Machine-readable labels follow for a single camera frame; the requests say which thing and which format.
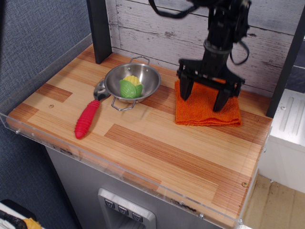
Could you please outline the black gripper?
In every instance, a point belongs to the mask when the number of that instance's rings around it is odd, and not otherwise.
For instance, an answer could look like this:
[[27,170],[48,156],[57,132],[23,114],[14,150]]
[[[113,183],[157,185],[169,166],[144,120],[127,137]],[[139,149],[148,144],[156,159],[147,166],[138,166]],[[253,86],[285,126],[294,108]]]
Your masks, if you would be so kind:
[[201,83],[219,90],[213,111],[219,112],[228,99],[238,96],[245,80],[231,72],[227,67],[230,50],[204,51],[202,60],[179,60],[177,75],[180,79],[180,96],[187,100],[192,92],[193,83]]

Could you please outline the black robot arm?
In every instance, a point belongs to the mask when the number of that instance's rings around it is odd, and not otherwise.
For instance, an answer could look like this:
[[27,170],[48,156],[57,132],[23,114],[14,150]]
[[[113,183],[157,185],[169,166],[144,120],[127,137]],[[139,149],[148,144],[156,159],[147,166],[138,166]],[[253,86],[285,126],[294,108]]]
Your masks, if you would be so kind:
[[227,67],[232,57],[234,43],[242,42],[249,29],[249,0],[209,1],[208,37],[204,41],[202,60],[179,60],[177,75],[180,80],[180,96],[187,100],[193,84],[200,83],[218,90],[213,110],[219,112],[230,97],[238,96],[245,80]]

